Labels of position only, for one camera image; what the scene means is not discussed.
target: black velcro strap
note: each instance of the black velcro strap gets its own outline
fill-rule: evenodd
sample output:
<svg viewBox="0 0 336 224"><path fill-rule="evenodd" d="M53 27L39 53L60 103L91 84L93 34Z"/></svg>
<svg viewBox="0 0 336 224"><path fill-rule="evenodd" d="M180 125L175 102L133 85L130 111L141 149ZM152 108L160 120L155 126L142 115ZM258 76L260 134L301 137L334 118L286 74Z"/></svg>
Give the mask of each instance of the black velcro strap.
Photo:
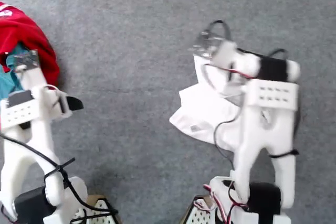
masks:
<svg viewBox="0 0 336 224"><path fill-rule="evenodd" d="M292 149L290 152L286 152L280 155L269 155L270 158L281 158L281 157L285 157L288 155L294 155L297 156L299 155L299 151L297 149Z"/></svg>
<svg viewBox="0 0 336 224"><path fill-rule="evenodd" d="M257 78L268 81L286 82L288 79L286 60L262 57Z"/></svg>
<svg viewBox="0 0 336 224"><path fill-rule="evenodd" d="M44 181L46 181L47 177L49 177L50 175L52 175L56 172L62 173L63 177L67 176L67 173L63 168L66 167L67 165L70 165L74 161L75 161L75 158L73 157L69 161L66 161L64 164L56 166L54 170L52 170L50 173L47 173L46 175L44 175Z"/></svg>
<svg viewBox="0 0 336 224"><path fill-rule="evenodd" d="M8 97L8 108L33 100L34 97L30 90L20 91L10 94Z"/></svg>

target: black cable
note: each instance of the black cable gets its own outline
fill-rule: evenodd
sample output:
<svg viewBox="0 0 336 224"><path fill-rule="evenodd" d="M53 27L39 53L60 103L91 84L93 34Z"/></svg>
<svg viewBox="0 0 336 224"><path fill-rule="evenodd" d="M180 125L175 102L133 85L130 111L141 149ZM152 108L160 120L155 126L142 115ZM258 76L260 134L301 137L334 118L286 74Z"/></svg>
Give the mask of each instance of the black cable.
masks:
<svg viewBox="0 0 336 224"><path fill-rule="evenodd" d="M87 212L85 209L83 209L83 212L84 212L84 217L81 217L81 218L85 218L87 217Z"/></svg>
<svg viewBox="0 0 336 224"><path fill-rule="evenodd" d="M299 155L299 151L297 149L292 149L291 151L285 152L285 153L280 154L280 155L268 155L268 156L270 158L282 158L282 157L286 157L286 156L289 156L289 155L297 156L297 155Z"/></svg>
<svg viewBox="0 0 336 224"><path fill-rule="evenodd" d="M253 55L256 55L256 56L261 57L261 58L266 57L265 55L257 54L256 52L251 52L251 51L241 49L241 48L237 48L237 50L240 51L240 52L243 52L245 54L253 54Z"/></svg>
<svg viewBox="0 0 336 224"><path fill-rule="evenodd" d="M99 217L107 217L107 216L111 216L111 214L89 215L89 216L85 216L85 217L72 219L70 223L73 223L75 221L80 221L80 220L89 220L89 219L94 219L94 218L99 218Z"/></svg>
<svg viewBox="0 0 336 224"><path fill-rule="evenodd" d="M227 217L226 217L226 221L229 220L231 223L233 223L233 222L231 221L231 212L232 212L232 210L233 210L234 207L235 207L235 205L232 205L232 206L230 207L229 213L227 214Z"/></svg>
<svg viewBox="0 0 336 224"><path fill-rule="evenodd" d="M230 162L232 170L234 170L234 164L233 164L233 161L231 160L231 158L229 158L229 156L228 156L227 154L225 154L225 153L223 152L223 150L222 150L222 149L220 148L220 146L218 145L218 142L217 142L217 140L218 140L218 139L217 139L217 131L218 131L218 129L219 129L219 127L220 127L221 125L223 125L223 124L225 124L225 123L232 123L232 122L236 121L237 118L240 116L241 111L242 111L242 106L239 107L239 111L237 112L237 114L235 115L234 118L232 118L231 120L228 120L228 121L224 121L224 122L220 122L220 123L218 123L217 126L215 127L215 130L214 130L214 133L213 133L214 142L215 142L215 145L216 145L216 147L217 147L219 153L220 153L224 158L226 158L226 159Z"/></svg>
<svg viewBox="0 0 336 224"><path fill-rule="evenodd" d="M226 40L230 40L232 41L232 35L231 35L231 30L230 30L230 27L229 25L224 21L224 20L215 20L213 22L211 22L208 27L205 29L205 31L207 31L208 33L211 32L211 30L214 28L214 26L216 24L222 24L223 25L223 28L224 28L224 38Z"/></svg>
<svg viewBox="0 0 336 224"><path fill-rule="evenodd" d="M266 57L273 57L274 55L276 55L278 53L283 53L283 56L284 56L283 58L284 59L288 58L288 51L283 49L283 48L277 48L277 49L273 50L272 52L267 54Z"/></svg>
<svg viewBox="0 0 336 224"><path fill-rule="evenodd" d="M18 144L18 145L20 145L20 146L22 146L22 147L24 147L24 148L30 150L30 151L33 152L34 154L38 155L39 157L43 158L45 161L47 161L47 162L49 162L50 164L52 164L52 166L54 166L55 168L59 167L59 165L58 165L56 162L54 162L53 160L51 160L49 157L47 157L47 156L44 155L43 153L39 152L38 150L36 150L36 149L32 148L31 146L27 145L26 143L23 143L23 142L21 142L21 141L19 141L19 140L16 140L16 139L14 139L14 138L9 137L9 136L6 136L6 135L4 135L2 132L0 132L0 137L2 137L2 138L6 139L6 140L8 140L8 141L10 141L10 142L12 142L12 143ZM59 172L62 174L63 179L64 179L64 183L66 184L66 186L69 187L69 189L71 190L71 192L72 192L72 194L74 195L74 197L78 200L78 202L79 202L82 206L87 207L87 208L89 208L89 209L91 209L91 210L93 210L93 211L109 212L110 215L116 215L116 214L118 214L118 211L115 210L115 209L112 209L112 210L110 210L110 209L101 209L101 208L96 208L96 207L93 207L93 206L91 206L91 205L85 203L85 202L79 197L78 193L77 193L76 190L74 189L72 183L71 183L70 180L69 180L69 177L68 177L67 172L66 172L65 170L63 170L62 167L59 169Z"/></svg>

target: white robot link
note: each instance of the white robot link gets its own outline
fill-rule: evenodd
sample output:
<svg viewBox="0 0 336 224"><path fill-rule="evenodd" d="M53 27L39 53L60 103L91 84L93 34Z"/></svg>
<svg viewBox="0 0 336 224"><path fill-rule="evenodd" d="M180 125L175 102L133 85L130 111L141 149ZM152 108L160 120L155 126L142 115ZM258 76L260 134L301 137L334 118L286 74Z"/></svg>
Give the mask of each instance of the white robot link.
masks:
<svg viewBox="0 0 336 224"><path fill-rule="evenodd" d="M226 24L219 20L226 29ZM291 208L295 194L295 160L293 149L300 76L299 65L287 59L275 59L237 48L228 37L205 30L195 47L197 76L216 88L206 74L215 67L224 76L222 88L239 82L243 94L238 114L239 147L229 177L215 177L204 185L210 194L196 196L183 224L290 224L283 209ZM275 168L275 184L250 183L250 170L265 148Z"/></svg>
<svg viewBox="0 0 336 224"><path fill-rule="evenodd" d="M24 90L12 92L0 102L0 137L5 139L2 213L11 223L91 223L93 217L89 212L102 213L100 216L108 218L108 223L118 223L117 211L105 199L99 203L103 208L95 207L96 202L87 204L84 181L68 178L63 168L75 159L62 165L54 153L52 120L62 120L71 116L72 110L82 109L81 101L47 84L36 51L15 56L15 60L15 72ZM21 194L27 171L34 162L45 174L45 186Z"/></svg>

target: black zip tie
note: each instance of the black zip tie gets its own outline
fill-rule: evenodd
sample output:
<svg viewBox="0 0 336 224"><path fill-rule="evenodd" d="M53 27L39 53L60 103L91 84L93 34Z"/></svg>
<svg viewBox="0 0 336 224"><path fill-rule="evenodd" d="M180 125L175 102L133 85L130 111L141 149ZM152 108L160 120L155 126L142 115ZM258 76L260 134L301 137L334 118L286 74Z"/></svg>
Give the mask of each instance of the black zip tie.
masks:
<svg viewBox="0 0 336 224"><path fill-rule="evenodd" d="M285 157L288 155L294 155L297 156L299 155L299 151L297 149L292 149L290 152L286 152L280 155L269 155L270 158L281 158L281 157Z"/></svg>
<svg viewBox="0 0 336 224"><path fill-rule="evenodd" d="M44 175L44 182L46 182L47 177L49 177L50 175L52 175L56 172L60 172L63 175L64 179L66 179L66 177L68 177L68 174L63 168L66 167L67 165L70 165L74 161L75 161L75 158L73 157L69 161L66 161L64 164L56 166L54 170L52 170L50 173L47 173L46 175Z"/></svg>

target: red wire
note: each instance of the red wire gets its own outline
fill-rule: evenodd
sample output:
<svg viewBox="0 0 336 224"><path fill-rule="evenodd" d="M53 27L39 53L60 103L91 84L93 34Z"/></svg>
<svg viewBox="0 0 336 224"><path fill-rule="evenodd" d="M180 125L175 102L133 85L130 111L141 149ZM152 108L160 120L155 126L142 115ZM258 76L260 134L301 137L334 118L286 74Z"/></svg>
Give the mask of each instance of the red wire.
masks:
<svg viewBox="0 0 336 224"><path fill-rule="evenodd" d="M209 191L211 193L211 188L208 185L203 185L203 188L206 189L207 191ZM219 207L219 210L221 211L220 214L222 215L222 218L223 218L223 224L230 224L230 222L231 222L231 213L232 213L232 210L233 210L234 207L241 207L241 208L246 207L246 204L238 203L238 202L236 202L232 198L232 196L230 194L230 191L231 191L232 188L233 188L233 183L230 185L229 190L228 190L228 196L229 196L229 199L232 201L232 205L231 205L230 210L229 210L229 212L227 214L226 220L225 220L225 213L223 213L222 209L219 207L220 203L217 202L216 197L214 197L214 200L216 201L216 203L217 203L217 205Z"/></svg>
<svg viewBox="0 0 336 224"><path fill-rule="evenodd" d="M218 66L209 64L209 63L205 64L205 66L215 67L215 68L218 68L218 69L220 69L220 70L229 71L229 72L231 72L231 73L237 73L237 74L243 76L243 77L246 78L246 79L254 79L254 77L249 76L249 75L247 75L247 74L245 74L245 73L243 73L243 72L240 72L240 71L238 71L237 69L233 69L233 68L221 68L221 67L218 67Z"/></svg>

